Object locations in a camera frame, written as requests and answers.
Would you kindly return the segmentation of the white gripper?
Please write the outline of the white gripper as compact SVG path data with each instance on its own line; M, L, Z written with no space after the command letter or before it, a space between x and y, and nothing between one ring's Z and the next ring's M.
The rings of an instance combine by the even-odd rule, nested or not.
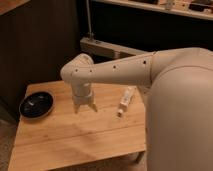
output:
M74 84L72 88L72 98L74 102L74 112L78 113L80 105L89 105L91 109L98 112L96 104L94 104L94 93L90 83Z

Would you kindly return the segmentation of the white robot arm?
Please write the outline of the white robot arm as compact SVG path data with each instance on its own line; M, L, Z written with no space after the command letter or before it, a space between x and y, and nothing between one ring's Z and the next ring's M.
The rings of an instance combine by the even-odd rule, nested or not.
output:
M147 171L213 171L213 52L161 50L95 64L80 54L60 71L76 107L93 83L136 85L145 103Z

